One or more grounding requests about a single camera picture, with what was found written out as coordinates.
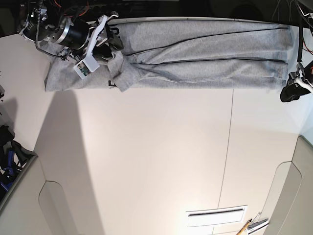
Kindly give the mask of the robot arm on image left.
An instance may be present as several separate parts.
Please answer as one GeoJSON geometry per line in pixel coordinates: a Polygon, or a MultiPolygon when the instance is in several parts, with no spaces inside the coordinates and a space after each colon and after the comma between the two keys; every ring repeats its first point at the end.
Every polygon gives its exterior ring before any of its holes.
{"type": "Polygon", "coordinates": [[[111,50],[124,48],[119,30],[108,25],[118,17],[115,11],[108,16],[101,14],[99,1],[22,0],[17,33],[50,57],[79,61],[90,49],[108,58],[111,50]]]}

